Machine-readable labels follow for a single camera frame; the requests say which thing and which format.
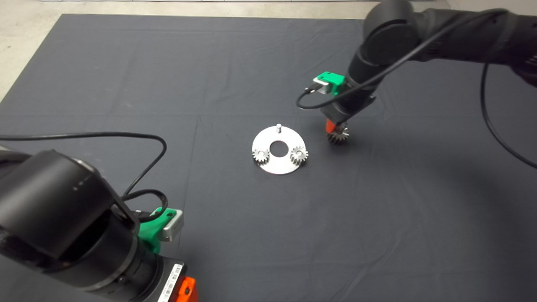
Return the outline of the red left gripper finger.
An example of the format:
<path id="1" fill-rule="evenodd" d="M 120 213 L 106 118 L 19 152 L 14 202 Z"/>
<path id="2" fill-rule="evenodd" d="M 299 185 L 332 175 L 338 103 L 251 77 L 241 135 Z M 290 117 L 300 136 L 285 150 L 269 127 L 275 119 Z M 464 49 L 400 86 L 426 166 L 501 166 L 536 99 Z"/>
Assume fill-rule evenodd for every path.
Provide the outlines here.
<path id="1" fill-rule="evenodd" d="M 198 301 L 198 289 L 196 287 L 196 280 L 192 277 L 186 276 L 182 280 L 179 290 L 177 291 L 177 297 L 175 302 L 197 302 Z"/>

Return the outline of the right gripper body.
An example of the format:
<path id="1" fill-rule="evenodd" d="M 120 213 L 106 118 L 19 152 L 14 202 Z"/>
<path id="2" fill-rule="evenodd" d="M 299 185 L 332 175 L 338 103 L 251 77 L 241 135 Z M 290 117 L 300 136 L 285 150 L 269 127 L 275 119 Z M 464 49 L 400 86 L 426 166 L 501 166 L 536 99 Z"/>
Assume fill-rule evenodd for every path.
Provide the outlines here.
<path id="1" fill-rule="evenodd" d="M 372 94 L 364 94 L 353 98 L 345 98 L 321 107 L 321 113 L 335 125 L 346 123 L 350 118 L 364 110 L 376 100 Z"/>

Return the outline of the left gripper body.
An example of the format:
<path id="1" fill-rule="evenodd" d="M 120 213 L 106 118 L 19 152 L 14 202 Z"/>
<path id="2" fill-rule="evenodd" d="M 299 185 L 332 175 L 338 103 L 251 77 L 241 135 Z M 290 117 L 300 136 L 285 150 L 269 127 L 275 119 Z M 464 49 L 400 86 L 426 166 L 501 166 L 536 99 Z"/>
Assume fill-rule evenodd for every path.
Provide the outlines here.
<path id="1" fill-rule="evenodd" d="M 158 257 L 154 282 L 143 296 L 144 302 L 175 302 L 188 266 L 181 260 Z"/>

